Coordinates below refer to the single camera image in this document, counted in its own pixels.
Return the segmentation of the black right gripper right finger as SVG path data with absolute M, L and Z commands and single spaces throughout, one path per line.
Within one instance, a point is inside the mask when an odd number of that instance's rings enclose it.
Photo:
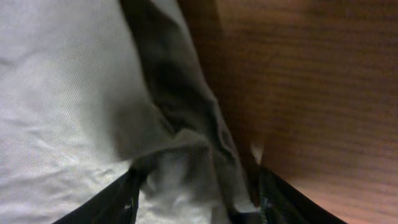
M 346 224 L 271 170 L 259 173 L 262 224 Z

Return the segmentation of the grey shorts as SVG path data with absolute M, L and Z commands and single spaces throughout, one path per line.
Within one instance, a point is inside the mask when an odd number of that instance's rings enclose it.
M 257 223 L 177 1 L 1 2 L 1 222 L 54 223 L 129 169 L 135 223 Z

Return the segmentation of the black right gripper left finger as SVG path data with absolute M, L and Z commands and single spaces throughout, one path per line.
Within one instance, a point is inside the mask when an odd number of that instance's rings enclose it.
M 140 173 L 129 169 L 89 201 L 54 224 L 135 224 Z

